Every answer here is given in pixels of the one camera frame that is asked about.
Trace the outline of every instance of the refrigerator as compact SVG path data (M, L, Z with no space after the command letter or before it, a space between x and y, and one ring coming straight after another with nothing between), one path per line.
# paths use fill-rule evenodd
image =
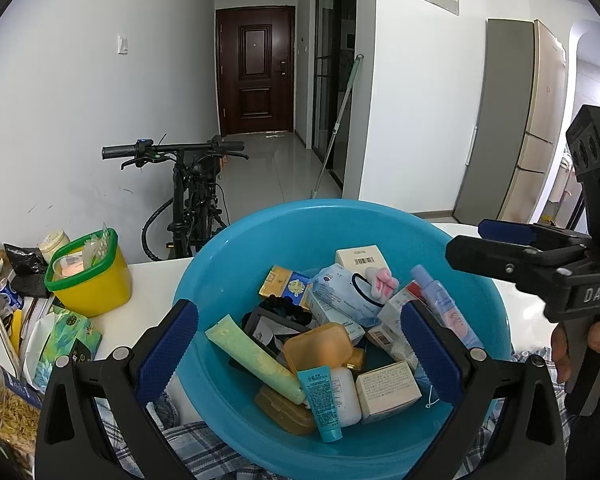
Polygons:
M488 20L482 102L454 217L529 222L556 150L566 53L540 21Z

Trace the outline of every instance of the green tissue package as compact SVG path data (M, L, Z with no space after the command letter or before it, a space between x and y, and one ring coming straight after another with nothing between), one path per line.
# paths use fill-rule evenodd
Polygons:
M46 390L57 358L61 355L75 358L78 353L80 360L91 360L95 357L102 339L102 334L94 329L89 318L59 306L54 305L38 323L43 324L45 321L47 326L51 326L52 323L52 328L42 354L39 354L32 378L34 386L42 392ZM40 336L43 336L44 326L36 328L42 329Z

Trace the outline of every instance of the jar lid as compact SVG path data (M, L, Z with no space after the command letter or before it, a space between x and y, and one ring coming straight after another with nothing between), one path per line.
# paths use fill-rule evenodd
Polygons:
M38 244L38 248L46 253L47 251L55 248L64 238L64 231L59 229L58 231L51 231L47 236L42 238L42 241Z

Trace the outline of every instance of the blue plastic basin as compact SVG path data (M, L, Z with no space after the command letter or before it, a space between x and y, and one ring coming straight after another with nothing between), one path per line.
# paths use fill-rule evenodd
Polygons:
M423 264L442 281L496 359L508 359L510 335L502 299L491 280L457 272L445 260L450 237L429 223L385 206L348 200L295 202L260 211L231 225L190 263L175 299L200 311L198 334L178 366L189 399L211 429L236 451L293 480L402 478L450 413L423 396L405 412L363 426L324 444L318 432L293 436L253 402L260 381L228 365L228 356L204 331L226 314L236 322L261 299L258 291L273 265L314 272L331 265L342 248L378 245L405 285Z

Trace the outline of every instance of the door handle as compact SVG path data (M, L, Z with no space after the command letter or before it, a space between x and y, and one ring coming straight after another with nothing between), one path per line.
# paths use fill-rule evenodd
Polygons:
M276 70L276 72L286 75L286 61L280 61L280 70Z

